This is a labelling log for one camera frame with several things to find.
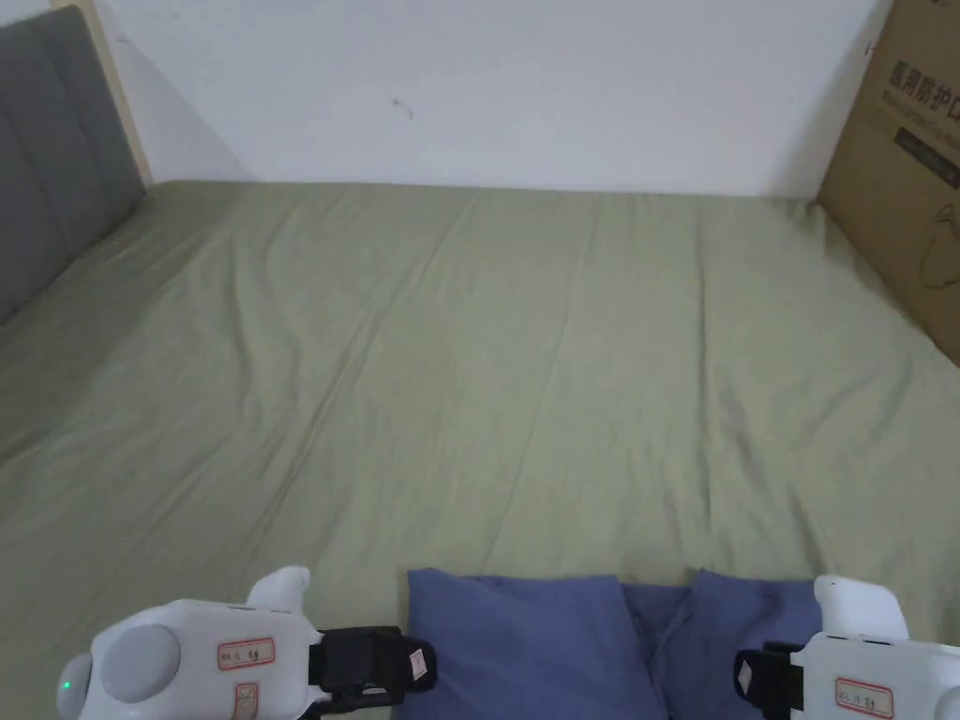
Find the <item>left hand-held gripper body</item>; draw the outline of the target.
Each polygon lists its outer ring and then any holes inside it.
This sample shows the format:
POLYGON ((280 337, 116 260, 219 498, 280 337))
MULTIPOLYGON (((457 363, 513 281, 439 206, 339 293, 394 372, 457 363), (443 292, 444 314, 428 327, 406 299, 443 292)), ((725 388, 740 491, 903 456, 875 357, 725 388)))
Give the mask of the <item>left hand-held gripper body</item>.
POLYGON ((310 572, 258 579, 242 604, 181 599, 99 633, 57 683, 62 719, 316 719, 392 707, 402 684, 364 667, 368 629, 317 630, 310 572))

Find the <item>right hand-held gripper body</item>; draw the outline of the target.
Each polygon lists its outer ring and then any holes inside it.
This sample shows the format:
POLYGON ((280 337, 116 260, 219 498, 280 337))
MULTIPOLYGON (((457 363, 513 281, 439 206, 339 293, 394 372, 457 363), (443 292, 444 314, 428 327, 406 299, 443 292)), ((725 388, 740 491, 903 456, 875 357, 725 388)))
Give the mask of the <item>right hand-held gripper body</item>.
POLYGON ((764 718, 958 718, 958 648, 911 639, 892 591, 819 576, 814 595, 822 630, 779 656, 764 718))

